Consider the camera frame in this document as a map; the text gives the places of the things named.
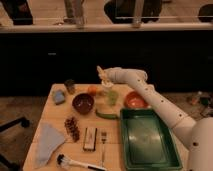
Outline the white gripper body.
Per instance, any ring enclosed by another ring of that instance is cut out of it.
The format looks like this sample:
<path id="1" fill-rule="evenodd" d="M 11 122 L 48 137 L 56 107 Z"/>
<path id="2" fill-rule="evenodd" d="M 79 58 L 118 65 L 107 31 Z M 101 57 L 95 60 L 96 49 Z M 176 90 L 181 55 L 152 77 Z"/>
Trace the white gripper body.
<path id="1" fill-rule="evenodd" d="M 105 88 L 111 88 L 115 83 L 119 82 L 119 67 L 104 69 L 104 71 L 108 77 L 108 81 L 101 80 L 101 84 Z"/>

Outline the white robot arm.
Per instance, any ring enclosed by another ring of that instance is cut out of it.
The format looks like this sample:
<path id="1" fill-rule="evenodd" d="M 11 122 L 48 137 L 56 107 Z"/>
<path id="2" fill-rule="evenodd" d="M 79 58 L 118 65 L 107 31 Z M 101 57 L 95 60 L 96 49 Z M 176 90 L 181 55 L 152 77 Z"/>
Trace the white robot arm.
<path id="1" fill-rule="evenodd" d="M 154 109 L 175 136 L 188 149 L 186 171 L 213 171 L 213 117 L 195 121 L 147 83 L 147 73 L 120 67 L 103 69 L 103 82 L 127 84 Z"/>

